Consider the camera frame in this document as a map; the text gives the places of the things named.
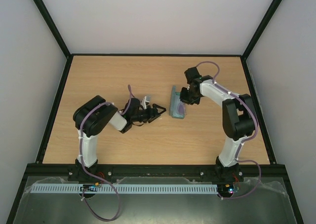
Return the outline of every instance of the purple cable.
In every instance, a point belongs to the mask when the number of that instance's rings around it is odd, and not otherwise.
[[[204,64],[204,63],[214,64],[214,65],[217,67],[217,73],[216,73],[216,75],[213,77],[213,80],[212,80],[212,83],[214,84],[215,78],[219,75],[219,72],[220,72],[219,65],[216,64],[216,63],[213,62],[213,61],[202,61],[202,62],[199,62],[199,63],[196,65],[196,67],[198,67],[199,65]]]
[[[132,97],[135,97],[135,96],[133,95],[133,93],[132,93],[132,88],[131,88],[131,86],[128,85],[127,88],[128,88],[128,90],[129,90],[129,100],[128,100],[128,104],[127,104],[126,109],[122,112],[121,115],[124,115],[124,114],[127,112],[128,108],[129,108],[129,106],[130,106],[130,101],[132,100]]]
[[[253,162],[253,163],[255,163],[255,164],[258,166],[258,169],[259,169],[258,182],[257,182],[257,183],[256,183],[256,185],[252,188],[252,190],[251,190],[251,191],[249,191],[248,193],[243,194],[243,195],[241,195],[241,196],[238,196],[238,197],[229,197],[229,198],[224,198],[224,197],[222,197],[222,196],[220,195],[220,193],[218,193],[218,196],[219,196],[221,199],[230,200],[230,199],[245,198],[245,197],[247,197],[248,195],[250,195],[253,191],[255,191],[255,190],[256,190],[256,188],[258,187],[258,185],[259,185],[259,184],[260,184],[260,182],[261,182],[261,167],[260,167],[260,165],[259,165],[256,161],[254,161],[254,160],[244,160],[244,161],[238,161],[238,162]]]
[[[86,199],[84,198],[84,192],[85,192],[87,189],[84,189],[84,190],[83,190],[82,195],[81,195],[81,196],[82,196],[82,200],[83,200],[83,201],[86,203],[86,205],[88,206],[89,211],[91,212],[91,214],[92,214],[94,217],[96,217],[97,219],[99,219],[100,221],[103,221],[103,222],[110,222],[110,221],[113,221],[113,220],[115,220],[115,219],[119,216],[119,212],[120,212],[120,209],[121,209],[120,196],[119,196],[119,193],[118,193],[117,189],[113,186],[113,184],[111,184],[111,182],[108,182],[108,181],[106,181],[105,179],[102,179],[101,177],[98,177],[98,176],[96,176],[96,175],[93,175],[93,174],[91,174],[90,172],[88,172],[88,171],[86,170],[86,168],[85,168],[85,166],[84,166],[84,159],[83,159],[83,154],[82,154],[82,142],[83,142],[83,125],[84,125],[84,123],[87,121],[87,119],[89,118],[89,116],[90,116],[92,113],[94,113],[97,109],[99,109],[99,108],[102,107],[102,106],[108,106],[109,104],[111,104],[111,103],[109,103],[109,102],[101,103],[101,104],[97,105],[95,108],[93,108],[93,109],[85,116],[85,118],[82,120],[82,123],[81,123],[81,125],[80,125],[80,143],[79,143],[79,144],[80,144],[80,146],[79,146],[79,153],[80,153],[80,155],[79,155],[79,156],[80,156],[81,165],[82,165],[82,168],[83,168],[84,172],[87,173],[89,176],[92,176],[92,177],[94,177],[94,178],[97,178],[97,179],[101,180],[102,182],[104,182],[104,183],[110,185],[111,188],[114,190],[115,194],[116,194],[117,197],[118,197],[118,211],[117,211],[117,213],[116,213],[116,214],[114,215],[114,217],[112,217],[111,219],[106,219],[106,218],[103,218],[103,217],[97,215],[97,214],[92,210],[92,208],[90,207],[90,205],[88,204],[88,202],[87,202]]]

